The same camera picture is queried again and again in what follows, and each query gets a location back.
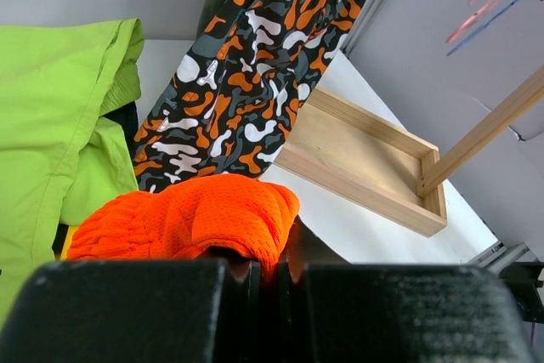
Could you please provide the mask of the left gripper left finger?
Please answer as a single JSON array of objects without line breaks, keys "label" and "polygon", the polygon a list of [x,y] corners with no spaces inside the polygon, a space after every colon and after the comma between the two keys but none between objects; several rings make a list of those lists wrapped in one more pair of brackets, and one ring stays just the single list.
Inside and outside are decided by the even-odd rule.
[{"label": "left gripper left finger", "polygon": [[260,266],[195,261],[45,264],[1,330],[4,362],[238,362],[252,344]]}]

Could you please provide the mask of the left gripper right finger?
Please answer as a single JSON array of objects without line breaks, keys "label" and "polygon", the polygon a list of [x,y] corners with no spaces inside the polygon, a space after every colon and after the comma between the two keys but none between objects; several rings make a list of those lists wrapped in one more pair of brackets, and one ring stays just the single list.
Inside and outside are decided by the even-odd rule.
[{"label": "left gripper right finger", "polygon": [[532,362],[512,294],[472,265],[351,264],[301,219],[280,261],[286,362]]}]

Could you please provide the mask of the bright orange shorts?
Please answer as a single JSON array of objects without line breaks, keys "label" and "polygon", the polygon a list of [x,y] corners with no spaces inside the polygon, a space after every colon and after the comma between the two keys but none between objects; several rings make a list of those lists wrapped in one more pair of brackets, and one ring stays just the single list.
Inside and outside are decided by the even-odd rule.
[{"label": "bright orange shorts", "polygon": [[270,279],[299,210],[279,184],[237,174],[191,179],[107,202],[76,229],[66,257],[194,259],[219,247],[258,261]]}]

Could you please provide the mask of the lime green shorts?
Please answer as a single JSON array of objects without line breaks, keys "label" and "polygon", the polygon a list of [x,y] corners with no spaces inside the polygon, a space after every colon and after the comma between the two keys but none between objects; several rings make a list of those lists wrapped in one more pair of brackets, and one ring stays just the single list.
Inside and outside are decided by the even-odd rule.
[{"label": "lime green shorts", "polygon": [[81,224],[138,185],[110,113],[140,96],[139,20],[1,29],[1,313]]}]

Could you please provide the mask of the camouflage orange black shorts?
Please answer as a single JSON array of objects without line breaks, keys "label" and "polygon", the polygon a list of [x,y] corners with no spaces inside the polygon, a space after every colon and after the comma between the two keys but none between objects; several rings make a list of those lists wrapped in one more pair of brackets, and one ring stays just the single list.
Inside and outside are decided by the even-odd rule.
[{"label": "camouflage orange black shorts", "polygon": [[260,177],[366,0],[226,0],[136,134],[138,187]]}]

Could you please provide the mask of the dark navy shorts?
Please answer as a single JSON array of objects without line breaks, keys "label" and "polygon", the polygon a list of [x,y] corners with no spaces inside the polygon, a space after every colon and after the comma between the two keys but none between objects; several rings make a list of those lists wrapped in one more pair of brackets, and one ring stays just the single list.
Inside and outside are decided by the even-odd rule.
[{"label": "dark navy shorts", "polygon": [[136,151],[139,118],[134,101],[99,117],[96,132],[105,154],[117,168],[129,168]]}]

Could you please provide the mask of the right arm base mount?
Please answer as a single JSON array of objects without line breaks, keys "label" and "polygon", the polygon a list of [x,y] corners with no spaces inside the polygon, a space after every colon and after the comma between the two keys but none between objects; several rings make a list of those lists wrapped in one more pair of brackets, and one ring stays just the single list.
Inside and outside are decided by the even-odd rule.
[{"label": "right arm base mount", "polygon": [[505,267],[499,278],[511,291],[524,321],[543,323],[543,262],[520,262]]}]

